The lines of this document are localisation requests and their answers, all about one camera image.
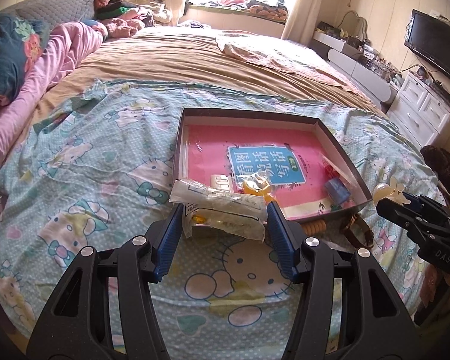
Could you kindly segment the pink quilt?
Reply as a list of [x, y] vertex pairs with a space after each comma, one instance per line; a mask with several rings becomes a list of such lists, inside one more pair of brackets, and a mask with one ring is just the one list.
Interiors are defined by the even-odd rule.
[[98, 27], [74, 21], [57, 25], [17, 98], [0, 106], [0, 168], [48, 89], [74, 71], [104, 40]]

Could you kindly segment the bagged yellow hoop earrings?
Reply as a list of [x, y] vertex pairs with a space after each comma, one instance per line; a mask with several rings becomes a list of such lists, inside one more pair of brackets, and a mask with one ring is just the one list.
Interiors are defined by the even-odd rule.
[[271, 203], [275, 200], [274, 189], [268, 171], [241, 175], [241, 183], [245, 194], [261, 196], [266, 203]]

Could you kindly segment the maroon strap wristwatch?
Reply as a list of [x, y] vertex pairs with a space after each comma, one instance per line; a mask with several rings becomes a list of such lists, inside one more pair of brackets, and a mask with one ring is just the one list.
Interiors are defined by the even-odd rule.
[[345, 219], [340, 225], [340, 233], [356, 250], [371, 250], [374, 246], [373, 231], [360, 214]]

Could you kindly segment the pearl hair clip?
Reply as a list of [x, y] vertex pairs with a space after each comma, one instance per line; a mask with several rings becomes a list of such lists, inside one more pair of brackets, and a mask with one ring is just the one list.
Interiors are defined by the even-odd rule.
[[404, 195], [404, 184], [398, 183], [392, 176], [390, 182], [380, 183], [373, 189], [372, 200], [375, 206], [383, 199], [391, 200], [401, 206], [410, 204], [410, 200]]

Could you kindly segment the bagged red ball earrings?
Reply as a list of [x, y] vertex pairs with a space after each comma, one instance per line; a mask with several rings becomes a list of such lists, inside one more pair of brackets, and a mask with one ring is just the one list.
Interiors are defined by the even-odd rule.
[[324, 166], [325, 172], [331, 178], [338, 178], [339, 180], [341, 180], [344, 183], [347, 183], [348, 185], [353, 184], [353, 177], [350, 174], [348, 167], [332, 161], [323, 153], [321, 153], [319, 156], [322, 159], [322, 165]]

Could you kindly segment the cream curtain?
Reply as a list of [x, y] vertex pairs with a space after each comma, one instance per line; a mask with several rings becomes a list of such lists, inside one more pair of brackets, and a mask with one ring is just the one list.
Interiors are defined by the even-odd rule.
[[295, 0], [281, 39], [306, 46], [313, 37], [322, 0]]

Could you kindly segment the hello kitty bed sheet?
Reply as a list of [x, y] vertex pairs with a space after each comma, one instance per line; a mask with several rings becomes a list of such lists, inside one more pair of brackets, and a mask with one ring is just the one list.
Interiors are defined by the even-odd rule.
[[[440, 199], [437, 179], [398, 128], [372, 111], [212, 85], [98, 80], [40, 117], [0, 170], [0, 303], [30, 336], [80, 250], [119, 247], [167, 217], [176, 133], [186, 108], [268, 111], [320, 119], [369, 188], [395, 178]], [[269, 242], [224, 232], [183, 239], [151, 287], [173, 359], [278, 359], [301, 289]]]

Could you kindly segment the white drawer cabinet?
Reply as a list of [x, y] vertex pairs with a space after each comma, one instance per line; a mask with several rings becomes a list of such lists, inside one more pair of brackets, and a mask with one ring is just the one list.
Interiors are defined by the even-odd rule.
[[406, 76], [387, 116], [419, 149], [443, 147], [450, 137], [450, 107], [413, 72]]

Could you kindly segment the cream hair claw clip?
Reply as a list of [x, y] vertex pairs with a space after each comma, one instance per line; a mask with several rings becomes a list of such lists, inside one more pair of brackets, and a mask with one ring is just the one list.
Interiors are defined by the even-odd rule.
[[233, 193], [232, 178], [229, 175], [213, 174], [210, 176], [210, 186], [224, 192]]

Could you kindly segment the bagged white lace accessory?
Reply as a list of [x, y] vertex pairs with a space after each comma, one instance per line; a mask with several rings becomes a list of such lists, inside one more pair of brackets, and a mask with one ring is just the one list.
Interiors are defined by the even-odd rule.
[[213, 189], [198, 181], [176, 180], [170, 193], [171, 203], [182, 203], [184, 236], [193, 228], [207, 227], [234, 236], [263, 242], [267, 220], [263, 197]]

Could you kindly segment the blue small box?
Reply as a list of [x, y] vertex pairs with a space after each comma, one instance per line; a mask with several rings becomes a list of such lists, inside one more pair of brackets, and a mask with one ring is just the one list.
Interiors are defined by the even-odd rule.
[[350, 199], [350, 191], [338, 177], [328, 180], [324, 188], [335, 205], [342, 205]]

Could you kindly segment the pink book in tray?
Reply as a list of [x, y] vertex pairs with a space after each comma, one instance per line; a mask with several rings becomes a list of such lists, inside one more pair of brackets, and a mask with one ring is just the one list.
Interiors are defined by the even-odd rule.
[[246, 179], [264, 178], [289, 219], [325, 214], [356, 203], [350, 185], [333, 168], [317, 129], [191, 125], [187, 178], [217, 188], [228, 179], [242, 193]]

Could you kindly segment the dark floral pillow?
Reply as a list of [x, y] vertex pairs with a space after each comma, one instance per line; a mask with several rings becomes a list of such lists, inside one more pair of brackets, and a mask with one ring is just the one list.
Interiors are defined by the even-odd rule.
[[15, 100], [43, 54], [49, 33], [49, 24], [43, 20], [0, 14], [0, 106]]

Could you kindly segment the clothes pile on bed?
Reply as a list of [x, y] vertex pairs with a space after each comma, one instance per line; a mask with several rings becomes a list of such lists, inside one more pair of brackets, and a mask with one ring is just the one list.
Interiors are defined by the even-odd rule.
[[94, 0], [93, 6], [91, 27], [105, 39], [130, 38], [144, 28], [172, 22], [165, 0]]

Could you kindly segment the pink patterned cloth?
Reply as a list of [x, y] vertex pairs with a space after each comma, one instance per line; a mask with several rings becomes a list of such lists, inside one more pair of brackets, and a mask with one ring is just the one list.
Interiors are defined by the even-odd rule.
[[215, 41], [221, 52], [235, 59], [360, 93], [347, 77], [301, 44], [238, 30], [222, 31]]

